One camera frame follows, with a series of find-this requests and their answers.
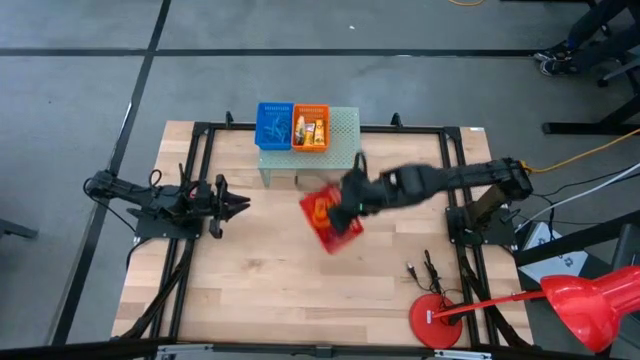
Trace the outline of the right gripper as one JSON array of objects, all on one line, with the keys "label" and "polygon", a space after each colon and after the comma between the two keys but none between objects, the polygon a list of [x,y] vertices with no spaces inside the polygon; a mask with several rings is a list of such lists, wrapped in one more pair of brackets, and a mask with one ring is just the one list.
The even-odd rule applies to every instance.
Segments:
[{"label": "right gripper", "polygon": [[341,203],[328,210],[331,226],[338,235],[344,234],[356,214],[377,214],[387,200],[387,191],[380,181],[371,182],[362,171],[349,171],[341,179]]}]

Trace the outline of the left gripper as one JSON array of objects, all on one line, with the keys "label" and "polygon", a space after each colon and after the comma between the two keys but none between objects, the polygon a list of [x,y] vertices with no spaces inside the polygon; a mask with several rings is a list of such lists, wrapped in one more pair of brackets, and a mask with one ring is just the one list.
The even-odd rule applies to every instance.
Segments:
[{"label": "left gripper", "polygon": [[221,229],[221,217],[223,221],[229,221],[235,215],[248,209],[251,199],[231,192],[226,192],[226,179],[218,174],[214,184],[206,180],[199,180],[194,193],[194,213],[197,218],[210,217],[209,233],[215,239],[221,239],[223,230]]}]

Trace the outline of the orange spiral coil wristband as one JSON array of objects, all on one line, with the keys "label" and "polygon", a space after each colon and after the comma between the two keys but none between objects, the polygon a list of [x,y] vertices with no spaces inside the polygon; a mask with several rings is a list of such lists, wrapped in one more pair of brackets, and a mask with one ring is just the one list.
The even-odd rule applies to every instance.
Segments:
[{"label": "orange spiral coil wristband", "polygon": [[331,222],[328,217],[329,204],[324,199],[317,199],[311,216],[311,222],[314,227],[326,228]]}]

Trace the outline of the red plastic basket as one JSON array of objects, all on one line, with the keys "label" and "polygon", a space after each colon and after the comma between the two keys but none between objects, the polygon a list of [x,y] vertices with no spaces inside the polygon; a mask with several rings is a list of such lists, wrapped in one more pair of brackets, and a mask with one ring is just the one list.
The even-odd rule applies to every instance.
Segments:
[{"label": "red plastic basket", "polygon": [[311,216],[314,203],[319,199],[320,194],[327,189],[335,189],[336,191],[339,191],[336,185],[326,185],[318,191],[305,194],[299,201],[299,205],[315,238],[328,254],[334,255],[360,236],[364,232],[364,228],[358,218],[352,221],[349,229],[342,235],[338,235],[331,224],[326,228],[317,228],[313,226]]}]

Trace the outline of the blue plastic basket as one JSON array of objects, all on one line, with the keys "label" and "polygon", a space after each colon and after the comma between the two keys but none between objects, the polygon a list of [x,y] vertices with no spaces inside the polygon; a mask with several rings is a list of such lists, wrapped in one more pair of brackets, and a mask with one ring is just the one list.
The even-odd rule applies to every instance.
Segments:
[{"label": "blue plastic basket", "polygon": [[[261,102],[257,106],[254,143],[265,151],[289,151],[291,149],[293,103]],[[290,141],[288,143],[269,143],[264,141],[264,126],[275,118],[287,118],[291,121]]]}]

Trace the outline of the orange plastic basket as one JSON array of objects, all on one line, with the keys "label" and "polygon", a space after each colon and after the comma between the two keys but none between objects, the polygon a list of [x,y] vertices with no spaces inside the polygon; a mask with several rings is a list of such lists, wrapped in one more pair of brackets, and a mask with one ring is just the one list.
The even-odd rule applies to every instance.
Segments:
[{"label": "orange plastic basket", "polygon": [[[304,147],[297,146],[294,144],[294,132],[297,118],[302,115],[305,118],[306,123],[314,123],[318,119],[321,119],[325,122],[325,146],[310,146]],[[293,116],[292,116],[292,135],[291,135],[291,147],[296,152],[312,152],[312,153],[323,153],[326,152],[330,146],[331,135],[330,135],[330,124],[331,124],[331,116],[329,111],[329,106],[326,104],[295,104],[293,107]]]}]

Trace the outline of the black desk base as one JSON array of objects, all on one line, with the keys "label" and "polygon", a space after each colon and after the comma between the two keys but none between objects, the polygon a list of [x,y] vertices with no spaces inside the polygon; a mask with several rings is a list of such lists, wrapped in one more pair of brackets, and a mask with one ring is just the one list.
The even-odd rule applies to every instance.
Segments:
[{"label": "black desk base", "polygon": [[633,70],[625,72],[633,90],[633,97],[601,120],[595,122],[545,122],[541,130],[547,135],[616,135],[622,136],[640,130],[639,123],[630,119],[640,116],[640,82]]}]

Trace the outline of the black table frame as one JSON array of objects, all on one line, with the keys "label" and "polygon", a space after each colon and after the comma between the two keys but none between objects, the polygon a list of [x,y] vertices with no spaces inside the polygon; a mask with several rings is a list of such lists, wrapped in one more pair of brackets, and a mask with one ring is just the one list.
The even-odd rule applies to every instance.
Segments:
[{"label": "black table frame", "polygon": [[194,138],[192,123],[166,124],[156,159],[164,183],[184,171],[223,174],[251,205],[224,224],[221,239],[203,232],[196,240],[187,278],[149,334],[213,352],[425,355],[408,311],[428,280],[413,280],[406,268],[430,257],[448,297],[461,300],[445,210],[462,193],[368,217],[364,232],[330,255],[300,208],[305,191],[283,180],[263,185],[253,137],[244,125]]}]

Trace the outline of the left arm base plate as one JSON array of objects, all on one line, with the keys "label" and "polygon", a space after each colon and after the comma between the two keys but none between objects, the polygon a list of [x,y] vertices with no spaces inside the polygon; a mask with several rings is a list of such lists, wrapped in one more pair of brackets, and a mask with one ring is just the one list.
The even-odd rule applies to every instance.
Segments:
[{"label": "left arm base plate", "polygon": [[135,235],[141,239],[193,239],[201,235],[203,222],[203,219],[194,219],[176,225],[161,218],[142,214],[137,217]]}]

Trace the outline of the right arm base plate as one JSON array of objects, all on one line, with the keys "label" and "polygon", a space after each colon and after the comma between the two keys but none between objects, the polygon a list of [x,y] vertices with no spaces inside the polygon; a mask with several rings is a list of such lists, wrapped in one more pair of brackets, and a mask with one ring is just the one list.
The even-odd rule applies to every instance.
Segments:
[{"label": "right arm base plate", "polygon": [[504,206],[482,215],[473,214],[470,205],[445,210],[449,237],[453,243],[463,246],[514,245],[514,216]]}]

